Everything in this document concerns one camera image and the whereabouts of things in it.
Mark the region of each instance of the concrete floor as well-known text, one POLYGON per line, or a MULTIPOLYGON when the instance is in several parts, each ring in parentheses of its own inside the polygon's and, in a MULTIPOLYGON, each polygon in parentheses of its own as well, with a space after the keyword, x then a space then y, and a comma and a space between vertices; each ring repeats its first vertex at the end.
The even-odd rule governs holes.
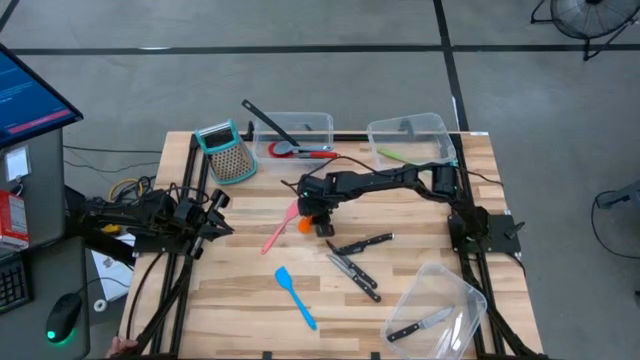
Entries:
MULTIPOLYGON (((0 0, 0 11, 9 1, 0 0)), ((530 25, 536 0, 442 0, 453 45, 575 44, 552 25, 530 25)), ((431 0, 21 0, 0 33, 10 48, 127 48, 439 44, 431 0)), ((640 43, 632 26, 617 43, 640 43)), ((554 358, 640 357, 638 262, 595 241, 595 194, 638 179, 640 51, 588 63, 572 52, 454 53, 472 131, 491 134, 521 234, 545 351, 554 358)), ((65 128, 78 146, 161 149, 170 130, 251 119, 244 98, 268 111, 324 111, 340 130, 436 112, 457 130, 441 52, 133 56, 22 56, 81 109, 65 128)), ((99 168, 155 155, 68 151, 99 168)), ((67 184, 105 196, 115 181, 155 174, 67 168, 67 184)), ((640 255, 636 209, 596 214, 603 240, 640 255)), ((118 307, 94 319, 94 354, 117 328, 118 307)))

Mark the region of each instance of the cheese grater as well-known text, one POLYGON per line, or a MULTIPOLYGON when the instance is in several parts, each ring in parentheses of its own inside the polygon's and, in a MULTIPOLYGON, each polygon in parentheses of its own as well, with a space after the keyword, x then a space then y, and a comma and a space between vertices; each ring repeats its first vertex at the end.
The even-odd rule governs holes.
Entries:
POLYGON ((209 158, 211 173, 218 184, 235 184, 256 173, 256 160, 232 120, 194 133, 200 148, 209 158))

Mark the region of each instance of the clear plastic container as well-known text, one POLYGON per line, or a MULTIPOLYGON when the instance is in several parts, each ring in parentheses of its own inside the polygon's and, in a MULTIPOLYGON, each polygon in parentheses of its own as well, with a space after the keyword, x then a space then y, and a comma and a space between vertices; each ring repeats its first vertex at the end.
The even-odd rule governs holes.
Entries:
POLYGON ((473 286, 441 264, 424 264, 380 336, 391 351, 404 359, 458 360, 486 310, 487 300, 473 286), (394 341, 388 339, 425 319, 431 326, 420 326, 394 341))
MULTIPOLYGON (((265 113, 271 120, 291 135, 301 146, 333 146, 333 118, 325 113, 265 113)), ((286 170, 291 166, 313 169, 327 159, 275 158, 269 154, 269 145, 285 141, 262 120, 254 120, 253 153, 258 163, 267 170, 286 170)))
POLYGON ((367 133, 378 170, 406 163, 446 164, 456 158, 456 149, 438 114, 374 121, 367 127, 367 133))

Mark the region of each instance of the monitor screen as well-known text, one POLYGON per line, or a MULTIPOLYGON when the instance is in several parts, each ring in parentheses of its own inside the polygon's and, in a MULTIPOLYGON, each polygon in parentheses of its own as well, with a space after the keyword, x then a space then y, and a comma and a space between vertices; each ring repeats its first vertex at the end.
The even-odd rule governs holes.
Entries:
POLYGON ((81 116, 30 72, 26 65, 0 51, 0 147, 57 129, 81 116))

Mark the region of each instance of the computer mouse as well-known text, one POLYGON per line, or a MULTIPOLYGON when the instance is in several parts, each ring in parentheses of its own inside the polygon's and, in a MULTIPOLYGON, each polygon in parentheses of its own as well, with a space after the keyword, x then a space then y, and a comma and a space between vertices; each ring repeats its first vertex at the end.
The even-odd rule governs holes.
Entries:
POLYGON ((45 333, 52 343, 59 343, 66 339, 78 320, 82 298, 76 293, 64 294, 53 305, 47 319, 45 333))

